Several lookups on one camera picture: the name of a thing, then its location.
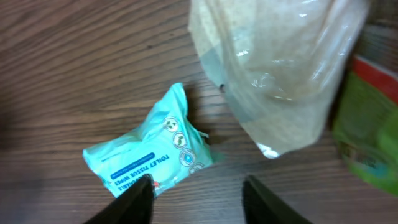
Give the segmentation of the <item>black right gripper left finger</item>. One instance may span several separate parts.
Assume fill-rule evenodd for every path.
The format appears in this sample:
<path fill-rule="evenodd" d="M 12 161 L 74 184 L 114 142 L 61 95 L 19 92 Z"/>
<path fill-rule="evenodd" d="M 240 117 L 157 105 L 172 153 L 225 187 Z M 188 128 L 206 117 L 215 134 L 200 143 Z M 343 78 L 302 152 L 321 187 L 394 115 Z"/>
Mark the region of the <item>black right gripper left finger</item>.
<path fill-rule="evenodd" d="M 154 201 L 154 181 L 145 174 L 85 224 L 150 224 Z"/>

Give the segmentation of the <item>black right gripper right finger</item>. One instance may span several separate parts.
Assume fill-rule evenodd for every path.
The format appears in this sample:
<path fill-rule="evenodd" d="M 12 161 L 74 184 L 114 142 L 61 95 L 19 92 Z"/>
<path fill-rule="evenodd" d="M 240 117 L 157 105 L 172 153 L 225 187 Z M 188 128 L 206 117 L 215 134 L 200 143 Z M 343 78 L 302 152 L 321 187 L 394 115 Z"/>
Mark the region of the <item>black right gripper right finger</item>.
<path fill-rule="evenodd" d="M 247 224 L 312 224 L 253 175 L 245 178 L 242 196 Z"/>

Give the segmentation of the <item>teal snack packet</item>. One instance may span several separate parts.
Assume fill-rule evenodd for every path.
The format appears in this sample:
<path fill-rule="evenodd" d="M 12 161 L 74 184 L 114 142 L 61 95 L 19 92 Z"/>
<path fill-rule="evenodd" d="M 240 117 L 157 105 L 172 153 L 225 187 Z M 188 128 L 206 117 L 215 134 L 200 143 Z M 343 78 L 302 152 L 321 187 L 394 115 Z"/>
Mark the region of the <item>teal snack packet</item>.
<path fill-rule="evenodd" d="M 188 103 L 182 83 L 173 84 L 137 128 L 83 150 L 83 158 L 104 186 L 119 197 L 149 174 L 155 192 L 172 188 L 214 159 L 207 134 L 187 119 Z"/>

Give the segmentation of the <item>green snack packet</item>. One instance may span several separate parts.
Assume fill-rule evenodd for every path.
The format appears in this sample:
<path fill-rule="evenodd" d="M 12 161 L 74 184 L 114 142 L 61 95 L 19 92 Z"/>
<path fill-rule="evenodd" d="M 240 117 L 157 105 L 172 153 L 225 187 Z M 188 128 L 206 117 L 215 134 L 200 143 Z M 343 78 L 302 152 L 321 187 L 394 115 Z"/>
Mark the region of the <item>green snack packet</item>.
<path fill-rule="evenodd" d="M 333 137 L 349 170 L 397 195 L 397 73 L 356 56 L 343 85 Z"/>

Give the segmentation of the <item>beige paper bag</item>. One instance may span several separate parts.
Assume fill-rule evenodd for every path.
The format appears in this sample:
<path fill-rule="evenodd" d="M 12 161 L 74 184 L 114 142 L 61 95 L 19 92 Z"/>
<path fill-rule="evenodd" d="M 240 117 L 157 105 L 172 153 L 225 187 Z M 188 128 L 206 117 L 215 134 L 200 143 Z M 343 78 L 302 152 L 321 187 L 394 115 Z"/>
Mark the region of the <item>beige paper bag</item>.
<path fill-rule="evenodd" d="M 318 140 L 370 5 L 191 1 L 188 29 L 203 70 L 265 157 Z"/>

